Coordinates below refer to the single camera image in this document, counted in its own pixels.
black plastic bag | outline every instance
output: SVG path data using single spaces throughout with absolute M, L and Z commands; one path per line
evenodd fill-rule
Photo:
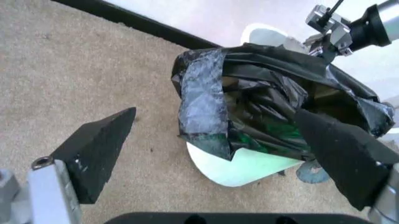
M 172 82 L 181 97 L 180 137 L 231 160 L 242 147 L 313 160 L 294 121 L 306 109 L 361 127 L 375 137 L 394 124 L 394 109 L 321 58 L 245 44 L 179 55 Z

black cylinder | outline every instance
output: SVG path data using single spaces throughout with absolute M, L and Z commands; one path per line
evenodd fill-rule
M 349 24 L 352 44 L 350 49 L 357 51 L 370 45 L 380 47 L 391 43 L 378 13 L 377 5 L 369 7 L 364 15 Z

white wall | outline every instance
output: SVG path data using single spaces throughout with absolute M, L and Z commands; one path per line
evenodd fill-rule
M 105 0 L 127 10 L 176 27 L 222 46 L 237 46 L 241 32 L 251 23 L 274 26 L 305 40 L 315 31 L 305 18 L 316 4 L 332 7 L 335 0 Z M 345 0 L 337 13 L 360 18 L 369 6 L 383 0 Z M 369 47 L 334 64 L 372 88 L 381 100 L 399 95 L 399 41 Z

black baseboard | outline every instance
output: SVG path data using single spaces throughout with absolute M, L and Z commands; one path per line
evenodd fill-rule
M 219 45 L 167 26 L 101 0 L 52 0 L 128 27 L 163 38 L 188 49 L 215 48 Z

metal bracket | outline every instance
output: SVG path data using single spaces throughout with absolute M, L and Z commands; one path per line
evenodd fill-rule
M 327 21 L 324 27 L 318 24 L 318 21 L 327 12 L 327 7 L 323 5 L 316 5 L 311 13 L 306 19 L 306 23 L 312 28 L 316 29 L 321 33 L 319 35 L 314 35 L 305 41 L 305 45 L 311 45 L 316 41 L 322 39 L 325 35 L 331 31 L 329 41 L 334 45 L 339 53 L 344 56 L 349 56 L 352 54 L 349 46 L 352 44 L 352 37 L 350 35 L 350 28 L 347 24 L 350 23 L 349 20 L 341 17 L 338 14 L 333 13 L 331 18 Z

